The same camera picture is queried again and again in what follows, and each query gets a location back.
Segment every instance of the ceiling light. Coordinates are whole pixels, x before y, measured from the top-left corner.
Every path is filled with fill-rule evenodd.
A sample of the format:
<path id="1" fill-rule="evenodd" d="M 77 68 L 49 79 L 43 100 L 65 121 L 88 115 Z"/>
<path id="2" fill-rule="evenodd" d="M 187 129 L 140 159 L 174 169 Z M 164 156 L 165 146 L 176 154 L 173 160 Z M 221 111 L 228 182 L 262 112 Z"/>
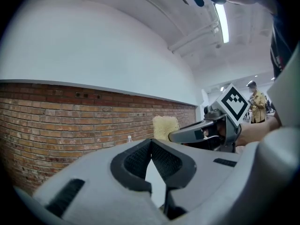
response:
<path id="1" fill-rule="evenodd" d="M 223 5 L 216 4 L 215 5 L 217 14 L 219 16 L 219 20 L 221 23 L 221 29 L 223 34 L 223 43 L 229 42 L 229 32 L 228 32 L 228 23 L 227 23 L 227 17 L 225 13 L 225 9 Z"/>
<path id="2" fill-rule="evenodd" d="M 251 83 L 251 82 L 253 82 L 253 81 L 251 80 L 250 82 L 248 82 L 246 86 L 248 86 L 248 85 L 249 85 L 249 83 Z"/>

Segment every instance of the water bottle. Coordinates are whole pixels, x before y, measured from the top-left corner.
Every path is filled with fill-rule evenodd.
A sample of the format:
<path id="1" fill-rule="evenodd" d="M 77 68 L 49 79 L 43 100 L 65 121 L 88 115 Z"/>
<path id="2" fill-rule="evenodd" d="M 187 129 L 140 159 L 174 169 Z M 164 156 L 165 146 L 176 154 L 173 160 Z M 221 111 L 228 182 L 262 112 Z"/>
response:
<path id="1" fill-rule="evenodd" d="M 131 136 L 128 136 L 128 137 L 127 137 L 127 142 L 128 142 L 128 143 L 132 142 Z"/>

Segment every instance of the yellow sponge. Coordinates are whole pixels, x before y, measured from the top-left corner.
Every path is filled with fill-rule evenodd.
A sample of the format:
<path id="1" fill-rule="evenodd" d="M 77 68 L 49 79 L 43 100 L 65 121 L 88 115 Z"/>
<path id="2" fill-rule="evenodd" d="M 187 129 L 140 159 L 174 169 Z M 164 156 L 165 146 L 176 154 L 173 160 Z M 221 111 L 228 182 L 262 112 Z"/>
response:
<path id="1" fill-rule="evenodd" d="M 169 141 L 169 133 L 179 130 L 177 118 L 156 116 L 153 118 L 154 138 Z"/>

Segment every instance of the black rubber pad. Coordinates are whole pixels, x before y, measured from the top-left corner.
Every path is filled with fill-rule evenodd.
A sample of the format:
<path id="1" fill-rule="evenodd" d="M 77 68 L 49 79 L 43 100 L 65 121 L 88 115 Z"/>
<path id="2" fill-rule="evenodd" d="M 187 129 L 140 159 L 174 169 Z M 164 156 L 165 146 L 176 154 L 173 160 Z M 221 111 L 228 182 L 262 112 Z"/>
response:
<path id="1" fill-rule="evenodd" d="M 220 163 L 226 166 L 230 166 L 230 167 L 235 167 L 236 162 L 234 161 L 230 161 L 230 160 L 226 160 L 226 159 L 221 159 L 221 158 L 216 158 L 214 160 L 215 163 Z"/>
<path id="2" fill-rule="evenodd" d="M 84 183 L 85 182 L 81 179 L 72 179 L 45 208 L 54 215 L 61 217 L 83 187 Z"/>

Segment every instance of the person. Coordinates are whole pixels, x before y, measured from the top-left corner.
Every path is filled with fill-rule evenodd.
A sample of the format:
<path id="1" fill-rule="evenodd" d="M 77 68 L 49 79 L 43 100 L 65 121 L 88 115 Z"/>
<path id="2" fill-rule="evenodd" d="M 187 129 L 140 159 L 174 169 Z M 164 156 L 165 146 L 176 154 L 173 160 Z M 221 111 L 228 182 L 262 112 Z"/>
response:
<path id="1" fill-rule="evenodd" d="M 252 81 L 247 86 L 252 92 L 252 95 L 250 96 L 250 109 L 252 110 L 251 123 L 265 122 L 266 98 L 264 94 L 257 89 L 256 82 Z"/>
<path id="2" fill-rule="evenodd" d="M 267 99 L 267 113 L 270 113 L 272 110 L 270 101 Z"/>
<path id="3" fill-rule="evenodd" d="M 297 0 L 226 0 L 235 4 L 259 3 L 273 16 L 273 33 L 270 45 L 270 59 L 273 65 L 274 77 L 277 78 L 288 63 L 299 42 L 299 29 L 295 28 L 294 4 Z M 245 146 L 250 142 L 262 140 L 270 131 L 281 126 L 278 114 L 266 122 L 247 124 L 242 123 L 241 133 L 236 146 Z M 219 133 L 224 135 L 225 128 L 218 126 Z"/>

